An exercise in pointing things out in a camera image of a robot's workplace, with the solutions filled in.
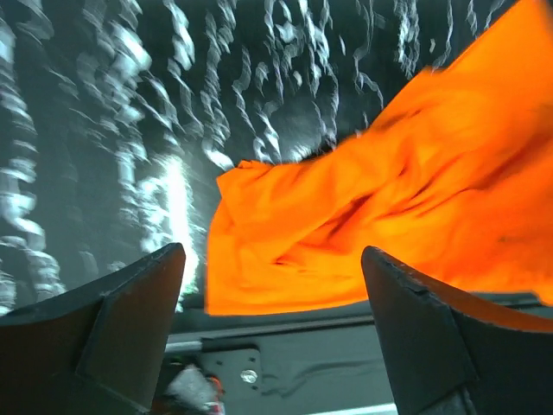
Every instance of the dark surface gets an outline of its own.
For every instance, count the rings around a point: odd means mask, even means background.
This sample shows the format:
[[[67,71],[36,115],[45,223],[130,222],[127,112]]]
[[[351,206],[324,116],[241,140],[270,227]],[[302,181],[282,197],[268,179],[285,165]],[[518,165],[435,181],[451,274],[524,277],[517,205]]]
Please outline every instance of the dark surface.
[[[182,246],[170,244],[114,274],[0,317],[3,412],[148,412],[184,263]]]
[[[552,413],[553,320],[477,298],[376,248],[363,253],[398,411]]]
[[[179,1],[194,58],[173,77],[171,2],[142,0],[138,14],[130,0],[1,1],[6,310],[170,240],[188,253],[183,291],[198,291],[185,304],[201,307],[218,175],[240,159],[300,160],[365,129],[415,73],[447,66],[510,3]],[[150,63],[133,64],[114,24],[137,32]],[[126,118],[128,105],[143,119]]]

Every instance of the silver screw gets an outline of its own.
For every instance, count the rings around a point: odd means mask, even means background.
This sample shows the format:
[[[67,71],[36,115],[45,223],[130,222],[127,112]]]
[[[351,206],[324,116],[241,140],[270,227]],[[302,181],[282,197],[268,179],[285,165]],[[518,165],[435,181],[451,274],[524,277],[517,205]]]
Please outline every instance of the silver screw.
[[[245,383],[256,383],[257,373],[255,370],[243,370],[240,377]]]

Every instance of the black table surface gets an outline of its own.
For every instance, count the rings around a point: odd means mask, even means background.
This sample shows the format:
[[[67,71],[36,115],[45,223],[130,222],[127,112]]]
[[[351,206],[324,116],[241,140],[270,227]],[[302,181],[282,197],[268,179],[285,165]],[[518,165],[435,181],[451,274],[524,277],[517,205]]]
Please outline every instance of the black table surface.
[[[0,0],[0,311],[170,241],[200,308],[217,176],[363,131],[512,3]]]

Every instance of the white strip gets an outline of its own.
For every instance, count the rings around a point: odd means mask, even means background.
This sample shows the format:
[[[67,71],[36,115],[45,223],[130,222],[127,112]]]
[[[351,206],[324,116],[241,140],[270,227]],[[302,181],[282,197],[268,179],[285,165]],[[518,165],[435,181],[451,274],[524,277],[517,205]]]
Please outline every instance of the white strip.
[[[311,415],[367,415],[370,413],[377,413],[379,415],[397,415],[397,408],[395,404],[384,404],[365,406],[364,408],[346,409],[344,411],[313,413]]]

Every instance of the orange cloth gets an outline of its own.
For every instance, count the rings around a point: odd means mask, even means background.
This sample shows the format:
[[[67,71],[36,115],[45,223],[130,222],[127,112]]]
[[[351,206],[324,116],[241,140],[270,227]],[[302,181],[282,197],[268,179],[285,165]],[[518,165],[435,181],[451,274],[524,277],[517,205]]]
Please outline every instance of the orange cloth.
[[[221,176],[207,313],[366,300],[366,246],[465,291],[553,303],[552,28],[546,2],[520,0],[333,153]]]

